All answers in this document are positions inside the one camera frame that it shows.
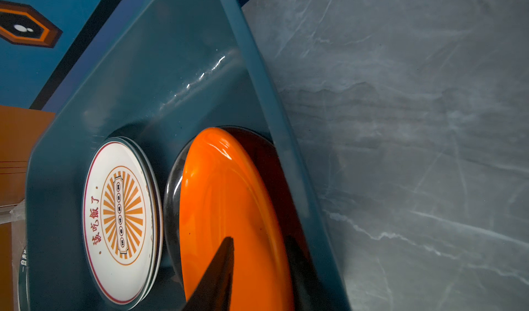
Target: white dot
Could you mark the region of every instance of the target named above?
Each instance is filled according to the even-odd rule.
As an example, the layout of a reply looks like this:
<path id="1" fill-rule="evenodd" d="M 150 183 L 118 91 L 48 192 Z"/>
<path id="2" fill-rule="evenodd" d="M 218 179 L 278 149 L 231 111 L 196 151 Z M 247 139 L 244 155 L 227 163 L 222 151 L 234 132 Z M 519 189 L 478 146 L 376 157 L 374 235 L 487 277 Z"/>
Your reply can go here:
<path id="1" fill-rule="evenodd" d="M 28 31 L 27 28 L 25 28 L 24 26 L 19 25 L 19 24 L 16 24 L 14 27 L 15 27 L 15 30 L 20 31 L 20 32 L 27 32 Z"/>

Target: plate logo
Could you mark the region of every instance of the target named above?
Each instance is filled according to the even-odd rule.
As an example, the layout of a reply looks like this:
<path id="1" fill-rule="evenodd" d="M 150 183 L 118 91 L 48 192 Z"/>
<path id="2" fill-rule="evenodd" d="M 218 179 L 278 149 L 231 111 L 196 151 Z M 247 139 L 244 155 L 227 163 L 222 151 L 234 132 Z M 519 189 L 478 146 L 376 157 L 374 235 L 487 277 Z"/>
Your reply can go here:
<path id="1" fill-rule="evenodd" d="M 145 240 L 145 201 L 138 179 L 126 167 L 114 168 L 102 188 L 102 238 L 114 259 L 132 264 Z"/>

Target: hexagonal wall decoration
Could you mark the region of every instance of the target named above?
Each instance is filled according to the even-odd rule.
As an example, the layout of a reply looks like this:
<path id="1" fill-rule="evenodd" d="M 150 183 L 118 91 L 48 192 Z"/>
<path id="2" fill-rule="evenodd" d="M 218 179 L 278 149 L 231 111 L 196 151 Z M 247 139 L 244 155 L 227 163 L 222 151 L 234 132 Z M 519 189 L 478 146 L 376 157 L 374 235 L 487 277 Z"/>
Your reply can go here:
<path id="1" fill-rule="evenodd" d="M 62 33 L 31 6 L 0 1 L 0 37 L 10 43 L 53 48 Z"/>

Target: marble countertop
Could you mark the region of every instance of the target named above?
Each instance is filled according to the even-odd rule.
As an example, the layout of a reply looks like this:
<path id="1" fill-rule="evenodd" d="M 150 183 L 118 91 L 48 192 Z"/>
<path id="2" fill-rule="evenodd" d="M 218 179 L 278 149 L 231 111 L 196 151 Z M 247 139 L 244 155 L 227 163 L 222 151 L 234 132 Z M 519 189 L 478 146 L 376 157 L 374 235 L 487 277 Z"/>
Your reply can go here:
<path id="1" fill-rule="evenodd" d="M 354 310 L 529 305 L 529 0 L 250 0 Z"/>

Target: dark teal tray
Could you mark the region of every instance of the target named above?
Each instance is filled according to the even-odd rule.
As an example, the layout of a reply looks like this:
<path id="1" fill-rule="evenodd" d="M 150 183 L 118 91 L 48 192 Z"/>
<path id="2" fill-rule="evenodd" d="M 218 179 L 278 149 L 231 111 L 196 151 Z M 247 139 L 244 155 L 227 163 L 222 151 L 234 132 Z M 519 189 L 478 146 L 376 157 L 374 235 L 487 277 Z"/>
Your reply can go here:
<path id="1" fill-rule="evenodd" d="M 236 0 L 152 0 L 94 68 L 38 142 L 26 187 L 32 310 L 107 309 L 85 261 L 83 183 L 109 136 L 135 140 L 160 190 L 202 129 L 235 125 L 273 140 L 319 279 L 349 310 L 298 145 Z M 172 269 L 135 309 L 181 308 Z"/>

